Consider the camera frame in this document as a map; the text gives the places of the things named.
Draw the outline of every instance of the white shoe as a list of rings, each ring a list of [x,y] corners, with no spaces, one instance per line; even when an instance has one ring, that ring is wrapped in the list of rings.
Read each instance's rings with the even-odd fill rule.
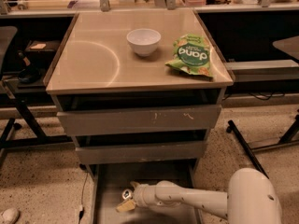
[[[20,212],[16,208],[9,208],[8,210],[0,213],[1,224],[14,224],[18,220]]]

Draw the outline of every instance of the drawer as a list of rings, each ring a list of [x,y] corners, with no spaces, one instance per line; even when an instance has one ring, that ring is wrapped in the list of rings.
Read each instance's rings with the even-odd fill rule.
[[[76,152],[86,165],[199,159],[206,150],[205,135],[203,130],[77,137]]]
[[[213,128],[220,105],[69,111],[57,114],[69,136],[150,133]]]
[[[168,180],[183,188],[192,188],[192,165],[187,161],[102,164],[97,166],[97,170],[91,223],[202,223],[201,212],[185,204],[176,207],[137,207],[134,211],[123,213],[115,210],[121,203],[122,192],[125,189],[133,190],[131,181],[156,185],[159,181]]]

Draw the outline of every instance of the black chair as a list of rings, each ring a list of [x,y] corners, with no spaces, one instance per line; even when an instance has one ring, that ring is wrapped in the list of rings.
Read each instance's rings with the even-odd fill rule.
[[[0,137],[0,150],[1,148],[10,148],[10,147],[28,147],[28,146],[36,146],[36,145],[46,145],[46,144],[55,144],[55,143],[64,143],[70,142],[70,137],[66,135],[56,135],[56,136],[47,136],[38,122],[36,118],[33,116],[31,111],[29,110],[24,97],[26,96],[35,96],[43,92],[45,95],[45,88],[41,87],[39,89],[33,89],[32,86],[22,87],[22,96],[16,95],[15,90],[11,88],[11,83],[8,79],[4,78],[4,66],[5,66],[5,58],[7,54],[7,50],[13,41],[18,29],[14,26],[3,26],[0,27],[0,88],[5,91],[5,94],[13,104],[13,106],[18,110],[21,117],[26,121],[28,126],[36,135],[36,138],[26,138],[26,139],[16,139],[9,140],[11,133],[14,130],[18,130],[21,125],[15,123],[15,119],[9,119],[7,126],[5,127],[1,137]]]

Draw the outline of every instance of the drawer front panel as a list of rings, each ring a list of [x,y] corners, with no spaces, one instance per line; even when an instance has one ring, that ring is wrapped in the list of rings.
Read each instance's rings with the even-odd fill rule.
[[[220,105],[59,112],[69,136],[210,129]]]
[[[205,141],[76,148],[80,163],[85,165],[199,159],[204,155],[205,150]]]

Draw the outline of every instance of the metal frame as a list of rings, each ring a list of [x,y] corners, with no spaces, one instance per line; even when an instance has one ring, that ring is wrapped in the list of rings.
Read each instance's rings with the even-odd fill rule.
[[[11,36],[9,37],[9,42],[4,43],[5,44],[5,46],[3,47],[4,53],[2,53],[1,58],[4,58],[4,56],[6,55],[7,48],[10,45],[10,42],[16,33],[17,33],[17,29],[14,29],[14,31],[11,33]],[[35,117],[27,107],[27,104],[22,99],[16,98],[13,91],[7,85],[8,80],[3,80],[2,69],[0,75],[1,75],[0,86],[4,88],[7,97],[14,103],[14,106],[19,111],[20,115],[24,118],[28,126],[36,135],[36,138],[31,138],[31,139],[9,140],[9,137],[12,135],[14,130],[18,130],[21,127],[20,124],[15,123],[15,119],[10,119],[0,137],[0,150],[2,148],[9,148],[9,147],[27,147],[27,146],[35,146],[35,145],[71,142],[71,139],[66,135],[46,136],[42,128],[37,123]]]
[[[271,139],[256,141],[256,142],[252,142],[252,143],[246,142],[243,135],[236,128],[236,126],[232,120],[229,120],[228,124],[229,124],[229,126],[226,130],[227,133],[230,133],[231,131],[234,132],[235,137],[237,138],[237,140],[239,141],[241,146],[244,148],[245,152],[247,153],[250,160],[252,161],[254,167],[267,177],[268,177],[267,173],[265,172],[265,170],[263,169],[263,167],[259,163],[259,161],[256,159],[256,157],[253,153],[253,150],[299,144],[299,139],[292,140],[299,132],[299,115],[296,115],[295,122],[291,125],[291,127],[287,130],[287,132],[285,132],[280,138],[271,138]]]

